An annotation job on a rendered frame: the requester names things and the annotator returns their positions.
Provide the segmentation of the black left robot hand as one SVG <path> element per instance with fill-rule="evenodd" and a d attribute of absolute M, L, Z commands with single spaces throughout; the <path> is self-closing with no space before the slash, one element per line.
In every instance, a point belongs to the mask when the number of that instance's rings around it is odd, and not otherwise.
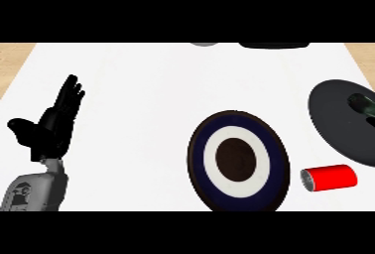
<path fill-rule="evenodd" d="M 85 92 L 78 83 L 78 77 L 69 75 L 58 91 L 54 105 L 48 107 L 38 123 L 13 118 L 7 122 L 17 143 L 30 149 L 30 161 L 61 159 L 67 153 Z"/>

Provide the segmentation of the navy and white round pan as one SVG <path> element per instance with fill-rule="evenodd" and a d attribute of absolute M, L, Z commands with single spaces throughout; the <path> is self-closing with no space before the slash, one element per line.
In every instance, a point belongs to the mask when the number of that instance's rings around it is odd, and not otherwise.
<path fill-rule="evenodd" d="M 196 194 L 215 211 L 274 211 L 289 184 L 281 140 L 243 111 L 222 111 L 199 124 L 187 148 Z"/>

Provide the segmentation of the dark grey round plate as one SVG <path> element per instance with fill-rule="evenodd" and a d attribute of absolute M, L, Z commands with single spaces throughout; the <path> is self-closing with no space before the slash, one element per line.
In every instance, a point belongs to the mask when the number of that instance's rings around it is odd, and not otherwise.
<path fill-rule="evenodd" d="M 348 106 L 352 93 L 375 101 L 375 92 L 357 83 L 340 79 L 323 81 L 308 95 L 308 115 L 318 135 L 337 153 L 375 167 L 375 127 Z"/>

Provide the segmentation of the dark green eggplant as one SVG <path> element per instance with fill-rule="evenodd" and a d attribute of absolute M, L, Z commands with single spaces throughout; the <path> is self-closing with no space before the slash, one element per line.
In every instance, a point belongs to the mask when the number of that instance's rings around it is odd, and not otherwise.
<path fill-rule="evenodd" d="M 346 98 L 349 108 L 366 116 L 366 122 L 375 127 L 375 101 L 360 93 L 352 93 Z"/>

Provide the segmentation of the black object at edge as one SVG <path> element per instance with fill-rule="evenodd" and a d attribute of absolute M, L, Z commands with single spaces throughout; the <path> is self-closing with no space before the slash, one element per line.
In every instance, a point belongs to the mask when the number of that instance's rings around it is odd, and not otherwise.
<path fill-rule="evenodd" d="M 280 49 L 305 48 L 309 43 L 239 43 L 239 44 L 241 47 L 249 49 L 280 50 Z"/>

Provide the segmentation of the red can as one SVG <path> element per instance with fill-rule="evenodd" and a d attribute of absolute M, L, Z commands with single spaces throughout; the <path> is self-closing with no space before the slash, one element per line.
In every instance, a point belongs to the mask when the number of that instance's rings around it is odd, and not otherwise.
<path fill-rule="evenodd" d="M 299 171 L 299 178 L 308 191 L 329 191 L 357 185 L 354 171 L 346 165 L 303 169 Z"/>

